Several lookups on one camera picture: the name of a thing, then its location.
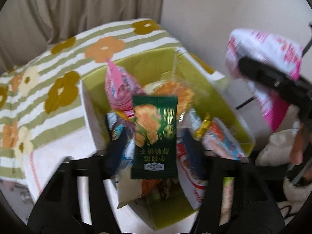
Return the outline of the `white fluffy sleeve forearm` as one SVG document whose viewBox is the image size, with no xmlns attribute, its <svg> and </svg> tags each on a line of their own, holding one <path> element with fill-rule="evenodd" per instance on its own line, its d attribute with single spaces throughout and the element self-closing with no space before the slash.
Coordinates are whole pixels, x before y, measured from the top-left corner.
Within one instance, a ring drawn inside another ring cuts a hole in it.
<svg viewBox="0 0 312 234">
<path fill-rule="evenodd" d="M 296 121 L 292 128 L 272 134 L 255 161 L 262 185 L 276 202 L 304 202 L 311 193 L 311 168 L 302 175 L 299 185 L 292 184 L 285 175 L 292 164 L 290 152 L 299 129 Z"/>
</svg>

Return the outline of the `right hand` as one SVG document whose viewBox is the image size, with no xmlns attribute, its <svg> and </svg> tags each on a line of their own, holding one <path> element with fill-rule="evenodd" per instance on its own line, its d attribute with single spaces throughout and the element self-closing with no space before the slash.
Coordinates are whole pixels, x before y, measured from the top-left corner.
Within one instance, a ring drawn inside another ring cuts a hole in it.
<svg viewBox="0 0 312 234">
<path fill-rule="evenodd" d="M 294 165 L 299 165 L 302 163 L 304 157 L 303 153 L 307 147 L 307 142 L 309 140 L 308 131 L 306 130 L 304 124 L 300 124 L 300 129 L 298 130 L 291 152 L 290 161 Z"/>
</svg>

